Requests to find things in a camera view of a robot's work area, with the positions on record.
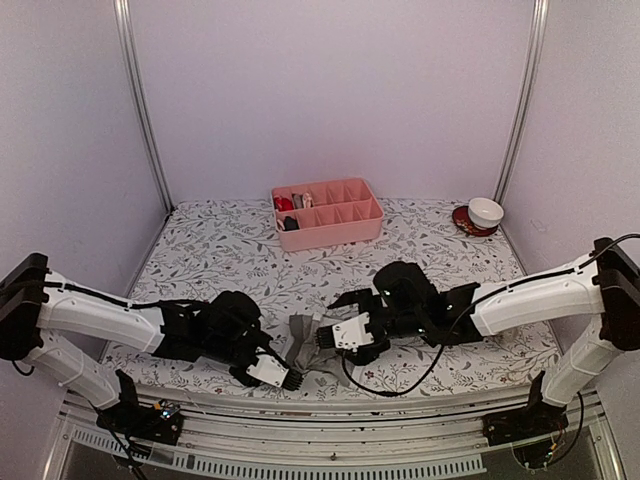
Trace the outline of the grey underwear cream waistband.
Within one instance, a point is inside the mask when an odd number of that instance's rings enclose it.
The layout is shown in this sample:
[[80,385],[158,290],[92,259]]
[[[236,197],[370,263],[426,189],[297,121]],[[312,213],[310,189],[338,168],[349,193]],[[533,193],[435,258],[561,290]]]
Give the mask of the grey underwear cream waistband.
[[293,193],[292,203],[295,209],[307,209],[314,206],[313,197],[309,191]]

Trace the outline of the right aluminium frame post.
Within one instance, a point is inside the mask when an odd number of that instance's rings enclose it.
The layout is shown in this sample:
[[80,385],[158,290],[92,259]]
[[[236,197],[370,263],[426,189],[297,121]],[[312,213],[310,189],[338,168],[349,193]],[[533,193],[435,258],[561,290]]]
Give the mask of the right aluminium frame post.
[[535,0],[533,2],[529,37],[525,51],[525,62],[516,102],[516,110],[494,191],[493,199],[499,204],[503,204],[505,202],[524,136],[528,112],[534,93],[535,81],[544,46],[548,13],[548,0]]

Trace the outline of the white small bowl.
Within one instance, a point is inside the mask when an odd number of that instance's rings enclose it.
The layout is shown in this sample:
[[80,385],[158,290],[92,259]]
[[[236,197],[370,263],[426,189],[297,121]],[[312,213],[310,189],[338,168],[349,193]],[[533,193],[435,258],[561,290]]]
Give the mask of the white small bowl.
[[488,198],[471,199],[467,209],[469,219],[480,229],[497,227],[504,218],[502,206]]

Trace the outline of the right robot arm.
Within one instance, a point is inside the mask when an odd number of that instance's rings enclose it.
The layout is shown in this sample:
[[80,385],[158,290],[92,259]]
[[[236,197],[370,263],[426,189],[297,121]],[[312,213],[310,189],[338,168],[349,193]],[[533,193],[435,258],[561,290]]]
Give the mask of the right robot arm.
[[598,376],[618,355],[639,348],[639,267],[621,240],[595,241],[576,260],[502,283],[468,283],[438,291],[416,263],[394,261],[370,289],[342,294],[333,308],[356,305],[358,315],[318,329],[321,349],[351,351],[363,364],[393,338],[420,337],[440,348],[477,343],[533,323],[591,316],[569,351],[532,387],[533,400],[517,427],[537,436],[552,424],[555,408]]

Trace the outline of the left aluminium frame post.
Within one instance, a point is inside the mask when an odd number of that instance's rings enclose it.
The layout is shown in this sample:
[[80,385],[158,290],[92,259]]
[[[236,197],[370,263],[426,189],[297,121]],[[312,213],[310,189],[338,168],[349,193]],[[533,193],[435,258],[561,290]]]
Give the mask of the left aluminium frame post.
[[143,145],[148,158],[149,168],[161,204],[167,213],[171,213],[175,206],[166,173],[161,162],[144,91],[143,77],[135,44],[130,2],[127,0],[115,0],[113,6],[126,76]]

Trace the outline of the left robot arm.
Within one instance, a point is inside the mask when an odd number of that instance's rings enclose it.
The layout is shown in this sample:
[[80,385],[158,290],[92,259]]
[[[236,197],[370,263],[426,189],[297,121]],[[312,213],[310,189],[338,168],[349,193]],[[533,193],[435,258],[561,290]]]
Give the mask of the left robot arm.
[[296,390],[301,377],[271,347],[256,303],[239,291],[210,302],[134,303],[75,284],[51,271],[48,258],[27,256],[1,281],[1,356],[49,373],[64,387],[108,410],[128,434],[148,426],[133,380],[104,370],[64,337],[75,332],[170,360],[210,358],[228,364],[245,386]]

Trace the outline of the aluminium frame post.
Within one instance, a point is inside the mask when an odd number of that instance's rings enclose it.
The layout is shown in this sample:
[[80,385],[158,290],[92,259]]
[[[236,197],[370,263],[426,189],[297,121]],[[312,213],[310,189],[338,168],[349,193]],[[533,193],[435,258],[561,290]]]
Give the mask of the aluminium frame post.
[[166,173],[161,162],[144,91],[143,77],[135,44],[130,2],[127,0],[115,0],[113,6],[126,76],[143,145],[148,158],[149,168],[161,204],[167,213],[171,213],[175,206]]
[[524,136],[528,112],[534,93],[535,81],[544,46],[548,13],[548,0],[535,0],[533,2],[529,37],[525,51],[525,62],[516,102],[516,110],[494,191],[493,199],[499,204],[503,204],[505,202]]

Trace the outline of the red rolled cloth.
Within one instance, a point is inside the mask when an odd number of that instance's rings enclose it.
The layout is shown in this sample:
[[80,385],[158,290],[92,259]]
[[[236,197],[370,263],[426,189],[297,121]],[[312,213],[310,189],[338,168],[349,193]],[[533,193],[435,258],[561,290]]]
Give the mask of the red rolled cloth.
[[280,212],[291,211],[295,209],[293,202],[286,197],[276,196],[274,198],[274,205]]

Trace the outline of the dark rolled cloth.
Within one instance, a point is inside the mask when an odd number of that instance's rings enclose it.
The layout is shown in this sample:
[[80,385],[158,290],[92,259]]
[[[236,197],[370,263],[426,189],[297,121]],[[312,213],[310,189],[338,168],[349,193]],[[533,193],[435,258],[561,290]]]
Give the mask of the dark rolled cloth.
[[281,221],[281,229],[285,232],[296,231],[300,229],[299,223],[295,217],[286,216]]

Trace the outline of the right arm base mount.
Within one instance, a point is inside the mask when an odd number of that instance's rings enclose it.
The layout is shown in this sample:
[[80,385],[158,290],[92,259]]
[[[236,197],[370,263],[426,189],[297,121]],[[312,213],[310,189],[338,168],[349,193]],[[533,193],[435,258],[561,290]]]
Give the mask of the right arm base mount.
[[560,432],[568,427],[567,406],[583,387],[542,371],[531,383],[524,406],[486,414],[482,434],[490,446]]

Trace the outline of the pink divided organizer box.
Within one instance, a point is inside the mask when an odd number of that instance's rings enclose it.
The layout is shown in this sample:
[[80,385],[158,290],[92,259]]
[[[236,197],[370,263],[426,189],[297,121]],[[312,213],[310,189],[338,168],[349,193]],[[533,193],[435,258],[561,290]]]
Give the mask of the pink divided organizer box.
[[[309,191],[314,206],[280,212],[274,198],[292,201],[293,193]],[[379,237],[384,219],[383,209],[366,180],[347,178],[275,187],[271,190],[275,229],[286,252],[374,240]],[[295,217],[300,229],[285,232],[281,221]]]

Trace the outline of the floral table cloth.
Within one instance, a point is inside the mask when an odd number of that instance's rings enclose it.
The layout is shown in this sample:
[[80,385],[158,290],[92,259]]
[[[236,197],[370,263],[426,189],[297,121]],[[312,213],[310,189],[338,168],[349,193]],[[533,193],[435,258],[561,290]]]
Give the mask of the floral table cloth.
[[[394,261],[418,263],[439,290],[469,282],[507,281],[521,273],[502,234],[486,239],[452,223],[454,203],[385,199],[379,238],[288,253],[264,200],[183,203],[171,215],[133,291],[137,302],[159,298],[210,300],[226,290],[248,294],[259,306],[273,347],[289,348],[293,314],[322,313],[341,293],[369,287]],[[200,394],[338,402],[377,399],[381,391],[407,397],[455,395],[527,385],[560,356],[549,325],[537,323],[444,352],[419,339],[401,339],[351,380],[309,372],[294,392],[241,385],[220,364],[163,360],[111,344],[107,367],[138,384]]]

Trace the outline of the red patterned saucer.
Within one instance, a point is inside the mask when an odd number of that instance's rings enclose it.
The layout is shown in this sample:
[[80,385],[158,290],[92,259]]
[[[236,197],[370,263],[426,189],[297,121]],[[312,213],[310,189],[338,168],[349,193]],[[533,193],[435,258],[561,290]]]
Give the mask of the red patterned saucer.
[[459,230],[474,237],[488,237],[496,233],[499,228],[498,225],[487,229],[476,226],[469,217],[467,205],[458,206],[453,210],[452,221]]

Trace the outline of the grey boxer briefs lettered band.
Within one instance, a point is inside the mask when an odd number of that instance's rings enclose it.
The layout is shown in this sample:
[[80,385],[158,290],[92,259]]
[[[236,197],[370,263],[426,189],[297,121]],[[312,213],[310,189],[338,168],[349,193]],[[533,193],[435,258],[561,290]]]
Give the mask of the grey boxer briefs lettered band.
[[320,372],[331,374],[341,384],[347,380],[340,355],[335,349],[322,350],[316,343],[316,332],[320,327],[339,323],[337,318],[319,313],[313,315],[294,314],[289,317],[289,341],[285,347],[285,361],[301,373]]

